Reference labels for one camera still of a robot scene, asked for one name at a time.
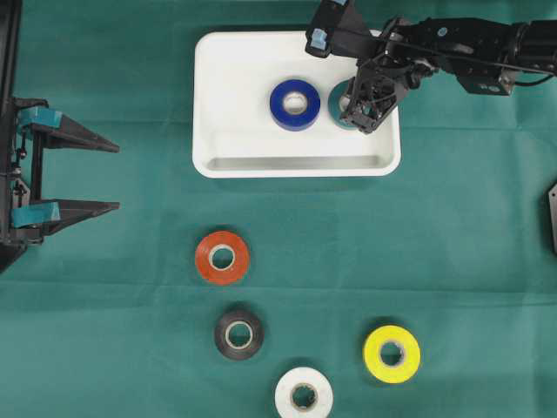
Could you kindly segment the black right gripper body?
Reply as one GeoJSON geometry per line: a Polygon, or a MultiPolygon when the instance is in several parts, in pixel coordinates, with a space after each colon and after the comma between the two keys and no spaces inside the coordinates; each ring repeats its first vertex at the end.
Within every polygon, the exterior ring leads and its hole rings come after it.
{"type": "Polygon", "coordinates": [[[409,24],[402,17],[389,20],[374,38],[371,50],[358,59],[356,76],[348,81],[342,95],[347,100],[339,115],[343,125],[373,133],[409,91],[435,74],[435,66],[427,59],[407,57],[397,49],[399,42],[407,41],[398,29],[409,24]]]}

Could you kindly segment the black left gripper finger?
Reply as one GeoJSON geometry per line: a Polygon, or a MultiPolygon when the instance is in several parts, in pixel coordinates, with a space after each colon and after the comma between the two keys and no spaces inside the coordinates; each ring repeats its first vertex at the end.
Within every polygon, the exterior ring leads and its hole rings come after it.
{"type": "Polygon", "coordinates": [[[91,131],[61,111],[48,107],[30,107],[17,114],[17,130],[29,133],[46,149],[78,149],[119,152],[118,145],[91,131]]]}
{"type": "Polygon", "coordinates": [[[64,228],[117,210],[118,202],[48,199],[11,210],[14,238],[51,236],[64,228]]]}

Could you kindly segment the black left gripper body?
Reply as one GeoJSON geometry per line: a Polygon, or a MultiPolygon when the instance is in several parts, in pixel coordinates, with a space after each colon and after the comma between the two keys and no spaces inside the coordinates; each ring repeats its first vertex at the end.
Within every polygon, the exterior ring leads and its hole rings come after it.
{"type": "Polygon", "coordinates": [[[10,98],[1,116],[1,243],[5,246],[39,245],[44,237],[14,238],[10,232],[11,210],[41,200],[43,148],[29,133],[17,130],[17,114],[30,107],[48,107],[44,99],[10,98]],[[31,183],[22,179],[20,162],[26,158],[25,141],[33,142],[31,183]]]}

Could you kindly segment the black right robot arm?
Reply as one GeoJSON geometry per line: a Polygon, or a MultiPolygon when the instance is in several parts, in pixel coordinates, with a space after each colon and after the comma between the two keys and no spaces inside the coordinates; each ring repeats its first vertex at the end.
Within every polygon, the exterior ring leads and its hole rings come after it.
{"type": "Polygon", "coordinates": [[[500,24],[479,18],[387,21],[374,35],[353,1],[323,1],[306,30],[308,54],[356,61],[340,120],[364,134],[376,131],[409,91],[438,71],[470,94],[508,96],[519,76],[556,75],[556,22],[500,24]]]}

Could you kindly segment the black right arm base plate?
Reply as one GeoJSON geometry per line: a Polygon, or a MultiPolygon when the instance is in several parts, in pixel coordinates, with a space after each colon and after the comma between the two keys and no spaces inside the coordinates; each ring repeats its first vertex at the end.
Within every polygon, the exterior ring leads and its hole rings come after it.
{"type": "Polygon", "coordinates": [[[547,192],[549,207],[551,238],[554,253],[557,253],[557,183],[554,183],[547,192]]]}

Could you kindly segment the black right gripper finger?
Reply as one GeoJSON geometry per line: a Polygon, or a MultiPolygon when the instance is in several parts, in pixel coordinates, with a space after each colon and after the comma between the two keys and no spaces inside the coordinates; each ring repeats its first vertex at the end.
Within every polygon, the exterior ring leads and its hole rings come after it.
{"type": "Polygon", "coordinates": [[[370,30],[313,28],[306,31],[305,37],[305,51],[319,58],[330,55],[357,59],[372,57],[380,41],[370,30]]]}
{"type": "Polygon", "coordinates": [[[354,1],[323,0],[308,26],[308,38],[331,42],[340,33],[369,35],[370,29],[356,10],[354,1]]]}

